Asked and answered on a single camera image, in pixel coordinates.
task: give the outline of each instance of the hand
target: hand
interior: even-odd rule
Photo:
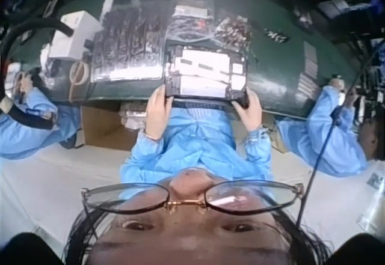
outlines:
[[[170,116],[173,97],[165,102],[165,85],[161,85],[152,93],[146,109],[146,129],[145,133],[155,139],[160,140],[167,127]]]
[[[251,89],[246,88],[248,95],[248,108],[244,109],[237,102],[231,102],[238,112],[239,117],[241,118],[243,125],[245,125],[248,132],[254,131],[260,127],[262,124],[262,107],[259,103],[259,98],[256,93]]]
[[[34,88],[32,84],[31,75],[27,73],[22,73],[22,78],[20,80],[20,92],[28,94]]]
[[[342,79],[333,78],[330,80],[329,86],[332,86],[333,88],[337,89],[338,92],[341,92],[345,89],[345,82]]]
[[[359,95],[357,94],[357,91],[355,88],[351,90],[351,92],[346,95],[346,106],[347,108],[352,108],[356,100],[358,99]]]

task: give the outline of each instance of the white floor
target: white floor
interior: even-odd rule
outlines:
[[[95,147],[65,150],[53,145],[21,161],[0,164],[0,244],[21,231],[37,231],[60,255],[72,222],[82,210],[79,190],[119,182],[119,166],[129,155]],[[277,180],[308,181],[310,168],[291,153],[273,150]],[[366,182],[372,170],[345,178],[319,173],[304,224],[338,248],[361,232],[358,216],[368,206]]]

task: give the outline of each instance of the eye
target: eye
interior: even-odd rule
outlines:
[[[243,232],[254,231],[255,227],[249,224],[236,224],[236,225],[222,226],[222,229],[229,232],[234,232],[234,233],[243,233]]]
[[[122,224],[124,229],[135,230],[135,231],[148,231],[154,229],[154,225],[145,224],[138,221],[127,221]]]

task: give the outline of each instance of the blue work uniform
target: blue work uniform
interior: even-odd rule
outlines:
[[[285,147],[314,167],[338,106],[339,92],[331,86],[322,89],[315,107],[306,121],[285,118],[277,125]],[[326,146],[319,170],[333,177],[360,174],[367,167],[366,156],[353,132],[354,108],[342,108],[339,124]]]
[[[120,168],[122,183],[157,183],[190,167],[205,168],[228,180],[272,180],[271,144],[265,129],[245,140],[246,160],[235,151],[226,113],[173,108],[159,142],[138,135],[131,157]]]
[[[26,102],[18,107],[51,112],[57,116],[57,128],[42,130],[26,127],[6,114],[0,115],[0,157],[23,159],[48,145],[61,142],[74,135],[80,128],[79,108],[55,106],[38,89],[33,88],[26,95]]]

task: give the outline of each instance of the white box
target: white box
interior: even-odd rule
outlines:
[[[48,57],[65,60],[80,60],[87,50],[86,40],[93,41],[95,33],[102,30],[102,24],[86,11],[65,14],[60,21],[74,30],[71,37],[56,31]]]

